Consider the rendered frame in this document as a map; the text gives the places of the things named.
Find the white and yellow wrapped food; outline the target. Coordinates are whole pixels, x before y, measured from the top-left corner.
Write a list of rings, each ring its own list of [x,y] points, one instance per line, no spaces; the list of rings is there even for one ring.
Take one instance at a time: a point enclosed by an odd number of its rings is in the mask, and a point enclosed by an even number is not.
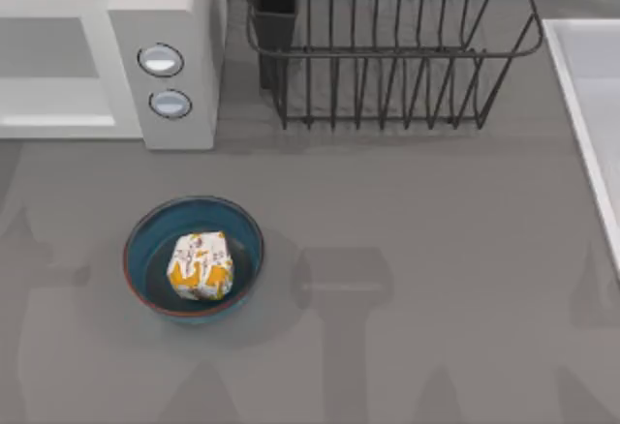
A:
[[[189,233],[174,245],[167,268],[172,289],[181,298],[220,301],[233,288],[233,258],[223,231]]]

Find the round microwave knob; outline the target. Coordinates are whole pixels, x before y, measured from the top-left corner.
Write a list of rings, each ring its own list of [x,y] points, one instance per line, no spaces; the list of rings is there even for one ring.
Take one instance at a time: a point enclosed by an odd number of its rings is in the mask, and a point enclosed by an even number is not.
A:
[[[172,120],[185,117],[193,108],[191,99],[185,93],[173,89],[152,93],[148,104],[155,114]]]
[[[184,68],[182,54],[173,46],[164,43],[141,48],[137,54],[139,66],[155,77],[172,77]]]

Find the blue bowl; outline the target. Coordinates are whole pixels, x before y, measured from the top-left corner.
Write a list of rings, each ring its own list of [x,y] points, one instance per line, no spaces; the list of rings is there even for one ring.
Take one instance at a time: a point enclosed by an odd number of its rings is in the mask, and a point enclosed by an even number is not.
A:
[[[232,290],[218,301],[178,296],[166,277],[178,237],[192,231],[224,232],[233,263]],[[150,210],[124,246],[123,273],[132,294],[166,320],[200,325],[241,307],[262,273],[264,236],[253,216],[233,201],[213,196],[178,197]]]

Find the black cutlery holder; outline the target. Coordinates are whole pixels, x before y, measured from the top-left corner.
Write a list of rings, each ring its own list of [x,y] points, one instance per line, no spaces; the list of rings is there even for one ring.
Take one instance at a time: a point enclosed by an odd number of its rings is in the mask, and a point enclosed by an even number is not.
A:
[[[299,0],[247,0],[252,13],[252,25],[258,39],[260,86],[275,86],[276,66],[270,52],[288,53],[293,45]]]

